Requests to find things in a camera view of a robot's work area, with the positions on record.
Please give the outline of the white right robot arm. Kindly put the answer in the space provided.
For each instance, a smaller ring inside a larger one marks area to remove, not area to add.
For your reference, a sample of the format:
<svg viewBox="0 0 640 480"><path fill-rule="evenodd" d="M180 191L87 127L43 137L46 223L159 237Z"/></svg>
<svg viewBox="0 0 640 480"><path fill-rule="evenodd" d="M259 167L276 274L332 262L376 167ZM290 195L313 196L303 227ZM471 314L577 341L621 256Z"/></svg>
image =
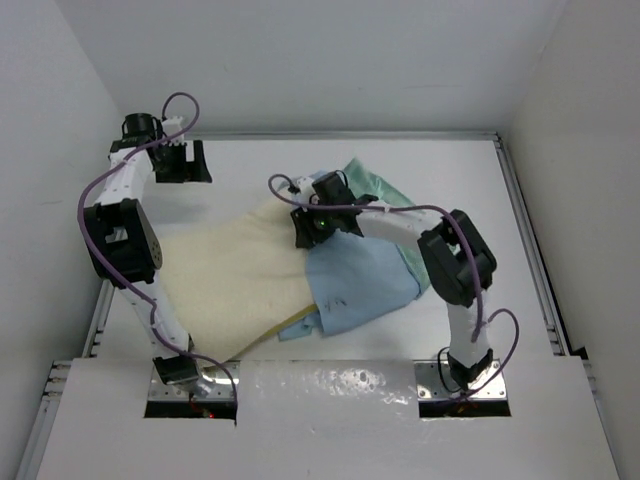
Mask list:
<svg viewBox="0 0 640 480"><path fill-rule="evenodd" d="M388 241L419 255L431 287L447 307L451 378L469 389L494 360L487 292L497 269L470 217L459 209L442 210L435 221L428 215L430 206L394 206L375 194L356 195L337 172L287 180L286 191L299 248L313 249L342 232Z"/></svg>

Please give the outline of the blue and green pillowcase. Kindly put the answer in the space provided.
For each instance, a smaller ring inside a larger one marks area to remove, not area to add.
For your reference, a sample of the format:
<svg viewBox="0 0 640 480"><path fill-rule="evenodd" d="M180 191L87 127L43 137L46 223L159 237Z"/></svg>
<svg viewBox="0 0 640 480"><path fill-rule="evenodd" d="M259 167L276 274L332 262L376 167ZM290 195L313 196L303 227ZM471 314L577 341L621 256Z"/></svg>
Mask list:
<svg viewBox="0 0 640 480"><path fill-rule="evenodd" d="M308 251L305 273L315 310L281 329L281 341L351 331L406 307L430 287L418 253L341 231Z"/></svg>

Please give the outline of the cream quilted pillow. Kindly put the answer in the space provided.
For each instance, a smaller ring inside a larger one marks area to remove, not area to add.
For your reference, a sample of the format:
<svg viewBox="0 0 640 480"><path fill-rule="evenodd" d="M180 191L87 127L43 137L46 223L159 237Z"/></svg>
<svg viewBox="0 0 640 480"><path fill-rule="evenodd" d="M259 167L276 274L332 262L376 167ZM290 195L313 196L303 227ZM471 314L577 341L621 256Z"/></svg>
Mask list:
<svg viewBox="0 0 640 480"><path fill-rule="evenodd" d="M290 208L269 200L220 226L161 240L159 279L197 352L233 359L316 311L307 253L295 246Z"/></svg>

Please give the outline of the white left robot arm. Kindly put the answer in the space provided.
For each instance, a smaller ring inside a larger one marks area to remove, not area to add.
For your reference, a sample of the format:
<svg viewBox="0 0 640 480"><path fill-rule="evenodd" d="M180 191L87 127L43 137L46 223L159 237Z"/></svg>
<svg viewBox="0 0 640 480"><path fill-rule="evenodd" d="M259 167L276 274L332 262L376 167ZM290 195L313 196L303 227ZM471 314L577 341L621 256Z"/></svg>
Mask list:
<svg viewBox="0 0 640 480"><path fill-rule="evenodd" d="M160 241L144 212L145 185L209 183L201 141L188 143L181 116L125 117L109 151L109 174L92 205L81 207L81 231L99 277L119 289L150 340L160 381L186 392L202 375L190 334L177 320L159 282Z"/></svg>

